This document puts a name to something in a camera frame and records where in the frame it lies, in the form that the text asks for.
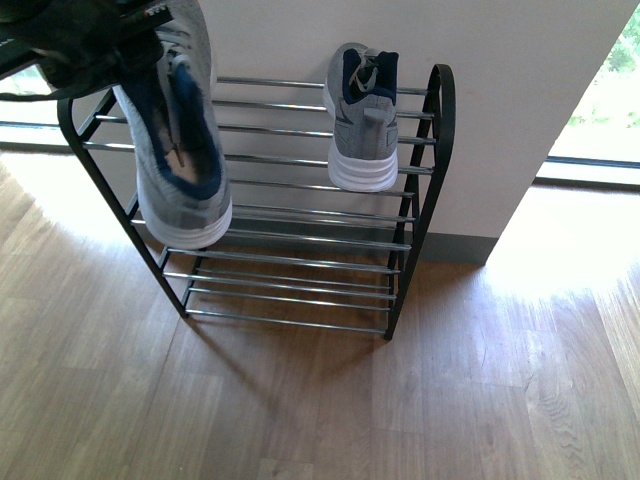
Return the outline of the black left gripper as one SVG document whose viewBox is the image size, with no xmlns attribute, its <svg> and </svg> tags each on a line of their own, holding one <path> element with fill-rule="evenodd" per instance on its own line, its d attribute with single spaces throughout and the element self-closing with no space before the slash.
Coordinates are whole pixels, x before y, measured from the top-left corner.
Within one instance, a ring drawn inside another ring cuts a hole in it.
<svg viewBox="0 0 640 480">
<path fill-rule="evenodd" d="M 1 78 L 32 66 L 52 91 L 3 100 L 79 98 L 153 67 L 157 35 L 173 19 L 165 1 L 3 1 Z"/>
</svg>

